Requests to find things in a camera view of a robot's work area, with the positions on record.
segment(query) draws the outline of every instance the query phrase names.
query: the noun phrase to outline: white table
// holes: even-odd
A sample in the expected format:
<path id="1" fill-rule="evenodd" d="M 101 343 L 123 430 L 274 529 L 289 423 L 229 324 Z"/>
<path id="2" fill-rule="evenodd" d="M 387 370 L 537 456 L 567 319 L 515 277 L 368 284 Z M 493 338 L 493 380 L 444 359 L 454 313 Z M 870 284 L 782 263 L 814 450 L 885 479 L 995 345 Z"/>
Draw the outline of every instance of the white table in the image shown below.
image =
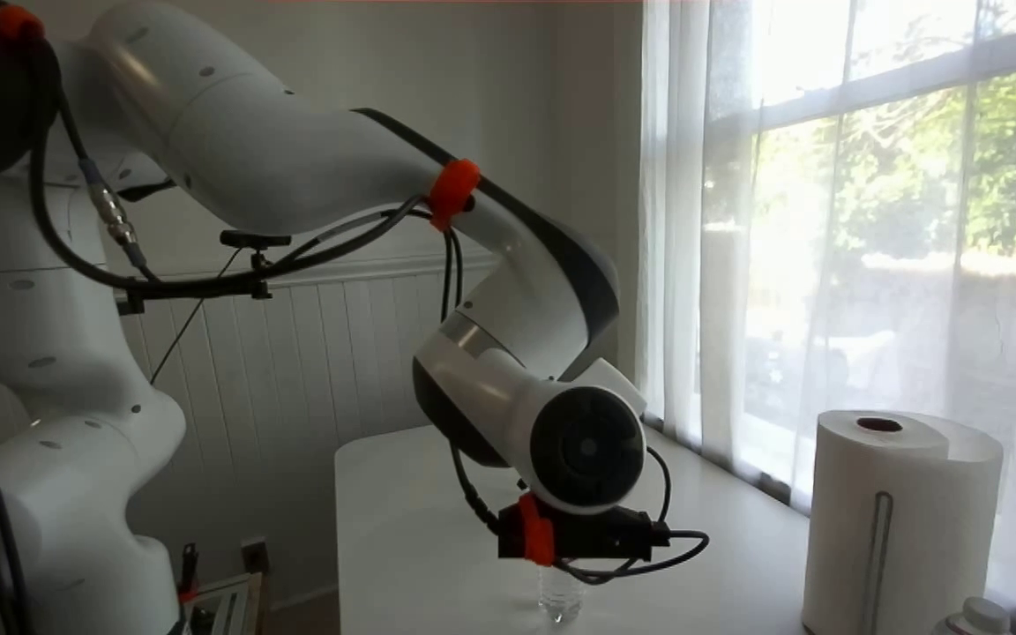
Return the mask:
<path id="1" fill-rule="evenodd" d="M 675 468 L 675 529 L 709 549 L 675 571 L 587 587 L 567 635 L 792 635 L 809 520 L 693 450 L 648 432 Z M 488 503 L 520 491 L 507 468 L 470 468 Z M 538 635 L 538 567 L 497 560 L 466 506 L 435 425 L 353 439 L 334 456 L 341 635 Z M 658 477 L 627 506 L 655 516 Z"/>

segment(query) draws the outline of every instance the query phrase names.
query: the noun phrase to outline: white wall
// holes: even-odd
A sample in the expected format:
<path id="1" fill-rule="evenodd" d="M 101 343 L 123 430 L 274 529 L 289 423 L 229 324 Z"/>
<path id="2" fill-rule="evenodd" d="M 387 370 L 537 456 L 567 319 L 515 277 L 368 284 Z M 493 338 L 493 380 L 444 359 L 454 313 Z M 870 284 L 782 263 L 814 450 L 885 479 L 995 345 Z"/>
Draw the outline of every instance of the white wall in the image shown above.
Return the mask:
<path id="1" fill-rule="evenodd" d="M 40 0 L 52 32 L 80 36 L 106 2 Z M 377 105 L 482 161 L 507 189 L 613 258 L 631 304 L 636 235 L 636 2 L 321 2 L 185 0 L 295 91 Z M 185 194 L 139 211 L 167 271 L 214 268 L 219 221 Z M 139 529 L 199 538 L 204 573 L 237 567 L 237 543 L 267 537 L 270 595 L 334 585 L 331 450 L 421 423 L 408 351 L 435 329 L 440 246 L 408 229 L 353 263 L 295 277 L 267 304 L 219 298 L 163 373 L 192 437 L 139 502 Z M 127 316 L 150 368 L 192 304 Z M 622 364 L 631 350 L 622 324 Z M 0 420 L 21 423 L 0 399 Z"/>
<path id="2" fill-rule="evenodd" d="M 636 368 L 637 32 L 643 2 L 553 2 L 553 216 L 617 271 L 622 316 L 603 345 Z"/>

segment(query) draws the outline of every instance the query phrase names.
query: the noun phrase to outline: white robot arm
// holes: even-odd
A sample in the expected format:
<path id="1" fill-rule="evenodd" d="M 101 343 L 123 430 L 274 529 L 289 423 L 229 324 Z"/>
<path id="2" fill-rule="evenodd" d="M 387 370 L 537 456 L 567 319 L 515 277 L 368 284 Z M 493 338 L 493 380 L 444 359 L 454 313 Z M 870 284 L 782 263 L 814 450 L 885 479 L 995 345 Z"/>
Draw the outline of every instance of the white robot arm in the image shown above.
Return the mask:
<path id="1" fill-rule="evenodd" d="M 135 261 L 139 249 L 106 183 L 169 177 L 254 235 L 427 197 L 440 229 L 503 263 L 415 350 L 422 413 L 470 457 L 513 464 L 550 517 L 574 529 L 605 517 L 583 537 L 637 533 L 631 552 L 665 543 L 658 520 L 610 520 L 643 471 L 637 393 L 605 364 L 563 378 L 617 313 L 605 268 L 489 179 L 461 168 L 470 189 L 440 194 L 453 164 L 381 111 L 319 111 L 173 7 L 123 2 L 55 56 L 28 12 L 0 11 L 0 385 L 42 420 L 0 446 L 0 482 L 40 635 L 154 635 L 176 618 L 167 549 L 127 533 L 123 503 L 169 463 L 185 415 L 135 368 L 108 288 L 96 283 L 141 298 L 214 297 L 289 268 L 221 283 L 108 275 L 93 208 Z"/>
<path id="2" fill-rule="evenodd" d="M 302 231 L 431 194 L 453 161 L 387 117 L 319 111 L 163 2 L 106 12 L 88 49 L 135 139 L 243 231 Z M 643 468 L 637 413 L 613 388 L 557 380 L 617 313 L 603 261 L 497 186 L 475 186 L 454 229 L 503 263 L 415 351 L 427 415 L 563 512 L 613 506 Z"/>

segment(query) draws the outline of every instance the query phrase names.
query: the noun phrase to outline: curtain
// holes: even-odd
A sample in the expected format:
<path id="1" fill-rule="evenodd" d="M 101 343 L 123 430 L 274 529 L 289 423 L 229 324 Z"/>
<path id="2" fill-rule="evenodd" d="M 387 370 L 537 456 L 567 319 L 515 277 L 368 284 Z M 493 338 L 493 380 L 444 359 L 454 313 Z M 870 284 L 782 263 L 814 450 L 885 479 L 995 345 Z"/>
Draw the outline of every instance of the curtain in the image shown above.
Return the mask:
<path id="1" fill-rule="evenodd" d="M 645 0 L 637 380 L 665 430 L 811 503 L 823 408 L 1008 446 L 1016 0 Z"/>

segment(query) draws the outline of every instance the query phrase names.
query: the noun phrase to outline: paper towel roll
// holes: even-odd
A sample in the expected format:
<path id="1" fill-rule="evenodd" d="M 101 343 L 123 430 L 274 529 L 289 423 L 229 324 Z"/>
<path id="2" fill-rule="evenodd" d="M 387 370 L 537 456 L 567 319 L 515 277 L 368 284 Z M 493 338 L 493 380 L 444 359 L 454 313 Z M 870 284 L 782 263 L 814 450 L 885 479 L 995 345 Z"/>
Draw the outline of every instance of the paper towel roll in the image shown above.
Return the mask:
<path id="1" fill-rule="evenodd" d="M 1002 446 L 876 408 L 818 415 L 803 630 L 927 635 L 985 591 Z"/>

